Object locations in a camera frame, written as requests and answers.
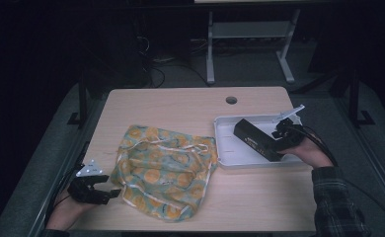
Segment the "black box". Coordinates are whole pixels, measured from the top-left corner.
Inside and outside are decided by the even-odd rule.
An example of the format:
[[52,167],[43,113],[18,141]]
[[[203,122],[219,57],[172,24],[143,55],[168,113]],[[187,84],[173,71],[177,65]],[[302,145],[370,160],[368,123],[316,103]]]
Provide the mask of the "black box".
[[282,155],[273,151],[275,140],[244,118],[236,123],[233,134],[269,161],[279,161],[282,157]]

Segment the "black object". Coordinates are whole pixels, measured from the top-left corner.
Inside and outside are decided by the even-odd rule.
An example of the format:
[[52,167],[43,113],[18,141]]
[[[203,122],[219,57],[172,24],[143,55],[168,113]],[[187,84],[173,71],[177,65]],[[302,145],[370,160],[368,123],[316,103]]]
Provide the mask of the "black object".
[[293,124],[290,118],[283,119],[276,126],[276,131],[272,133],[274,138],[279,138],[274,143],[273,150],[280,151],[297,146],[305,137],[305,131],[300,124]]
[[281,159],[281,155],[273,150],[275,140],[246,119],[242,118],[236,123],[233,134],[266,157],[269,161],[279,161]]
[[94,189],[97,183],[104,183],[109,179],[109,176],[87,176],[77,177],[70,183],[67,192],[76,201],[91,203],[91,204],[108,204],[110,198],[118,197],[121,190],[111,190],[109,193]]
[[244,118],[236,123],[233,131],[233,134],[271,162],[279,161],[282,157],[276,151],[300,144],[305,137],[304,133],[303,126],[293,124],[290,118],[283,119],[276,126],[276,131],[272,133],[272,136],[278,138],[277,140],[268,136]]

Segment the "metal frame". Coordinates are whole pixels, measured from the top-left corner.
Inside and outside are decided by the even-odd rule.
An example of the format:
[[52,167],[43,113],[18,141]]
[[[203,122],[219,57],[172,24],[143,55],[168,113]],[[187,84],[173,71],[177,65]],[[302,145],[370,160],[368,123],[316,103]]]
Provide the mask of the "metal frame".
[[286,55],[294,35],[300,9],[294,10],[291,21],[214,23],[213,13],[208,16],[207,83],[215,83],[213,65],[213,39],[232,38],[285,38],[282,50],[276,52],[287,83],[294,83]]

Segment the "hand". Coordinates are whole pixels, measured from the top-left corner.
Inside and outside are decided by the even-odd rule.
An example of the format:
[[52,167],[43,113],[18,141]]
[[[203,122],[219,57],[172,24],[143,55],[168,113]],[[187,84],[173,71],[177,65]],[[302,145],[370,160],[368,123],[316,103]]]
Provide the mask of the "hand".
[[278,151],[278,153],[296,155],[304,163],[312,166],[314,169],[334,166],[328,156],[307,137],[305,137],[298,146]]
[[45,226],[46,229],[66,231],[86,211],[96,204],[78,202],[65,189],[57,198],[55,208]]

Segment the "person's arm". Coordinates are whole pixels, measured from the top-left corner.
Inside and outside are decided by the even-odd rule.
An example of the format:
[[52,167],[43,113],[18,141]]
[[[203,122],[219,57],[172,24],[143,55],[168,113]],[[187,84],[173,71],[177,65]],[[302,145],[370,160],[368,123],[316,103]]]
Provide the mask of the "person's arm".
[[294,154],[313,167],[316,236],[370,236],[361,211],[351,200],[340,168],[310,139],[280,154]]
[[40,237],[68,237],[69,233],[66,231],[84,212],[95,206],[97,205],[76,201],[64,190],[57,198],[53,213]]

